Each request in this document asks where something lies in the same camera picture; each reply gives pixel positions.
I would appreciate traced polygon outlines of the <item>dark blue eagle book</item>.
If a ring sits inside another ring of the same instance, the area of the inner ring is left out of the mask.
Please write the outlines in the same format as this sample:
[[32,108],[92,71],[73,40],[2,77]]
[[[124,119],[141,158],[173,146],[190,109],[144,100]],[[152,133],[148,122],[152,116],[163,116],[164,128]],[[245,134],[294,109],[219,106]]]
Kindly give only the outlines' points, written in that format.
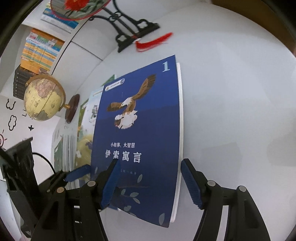
[[91,176],[119,162],[110,205],[154,225],[175,220],[183,154],[183,100],[175,56],[104,86],[94,128]]

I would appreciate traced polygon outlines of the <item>light blue scholar picture book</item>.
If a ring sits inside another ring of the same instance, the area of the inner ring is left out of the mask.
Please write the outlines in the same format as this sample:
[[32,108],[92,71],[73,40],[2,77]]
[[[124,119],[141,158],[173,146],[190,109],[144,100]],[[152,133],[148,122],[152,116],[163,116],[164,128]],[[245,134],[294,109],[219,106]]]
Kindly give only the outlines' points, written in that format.
[[86,104],[86,109],[81,123],[83,131],[86,133],[94,132],[94,126],[96,122],[102,92],[103,87],[100,87],[100,89],[91,92],[90,97],[88,98],[88,102]]

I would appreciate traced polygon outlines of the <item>green leaf cover book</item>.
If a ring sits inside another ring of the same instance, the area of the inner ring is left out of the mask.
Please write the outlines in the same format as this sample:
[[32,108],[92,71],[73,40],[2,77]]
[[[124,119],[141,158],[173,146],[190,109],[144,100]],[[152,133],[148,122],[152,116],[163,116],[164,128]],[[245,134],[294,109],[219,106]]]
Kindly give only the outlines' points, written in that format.
[[62,114],[52,137],[52,160],[55,168],[63,171],[72,171],[85,164],[90,164],[93,133],[86,133],[81,126],[86,104],[91,92],[104,87],[113,81],[115,75],[109,77],[104,83],[86,82],[78,91],[80,100],[78,108],[71,123],[66,123],[65,114]]

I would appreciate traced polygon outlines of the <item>vintage yellow globe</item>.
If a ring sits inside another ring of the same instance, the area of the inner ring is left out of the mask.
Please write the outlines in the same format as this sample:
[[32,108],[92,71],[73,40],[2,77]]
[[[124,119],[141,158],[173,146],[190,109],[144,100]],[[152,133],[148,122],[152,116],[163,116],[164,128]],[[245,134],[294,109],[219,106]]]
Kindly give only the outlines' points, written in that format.
[[66,109],[65,121],[71,123],[78,108],[80,95],[76,94],[66,103],[66,93],[53,76],[40,74],[31,77],[26,83],[24,107],[30,118],[47,121]]

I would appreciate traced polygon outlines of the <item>white bookshelf cabinet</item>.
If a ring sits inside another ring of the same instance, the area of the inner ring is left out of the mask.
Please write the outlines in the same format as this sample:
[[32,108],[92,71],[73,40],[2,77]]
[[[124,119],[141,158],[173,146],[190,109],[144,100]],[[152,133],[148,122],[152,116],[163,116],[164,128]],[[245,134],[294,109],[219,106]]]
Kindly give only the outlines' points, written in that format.
[[42,30],[40,27],[29,31],[29,42],[21,44],[20,39],[12,37],[22,36],[26,31],[17,29],[20,21],[13,17],[9,29],[1,34],[1,87],[4,86],[11,74],[21,74],[21,80],[16,82],[16,96],[5,98],[1,96],[1,118],[8,118],[13,123],[17,118],[27,118],[26,109],[23,107],[25,84],[30,77],[49,74],[54,62],[62,53],[64,40],[51,30]]

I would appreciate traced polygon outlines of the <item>round embroidered fan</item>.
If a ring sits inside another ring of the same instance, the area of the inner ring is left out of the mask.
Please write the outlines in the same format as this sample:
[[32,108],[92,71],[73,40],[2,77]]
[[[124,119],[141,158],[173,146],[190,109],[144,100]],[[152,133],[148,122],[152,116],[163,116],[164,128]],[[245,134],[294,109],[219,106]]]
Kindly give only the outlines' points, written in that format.
[[89,18],[101,11],[110,0],[51,0],[53,14],[63,20],[77,21]]

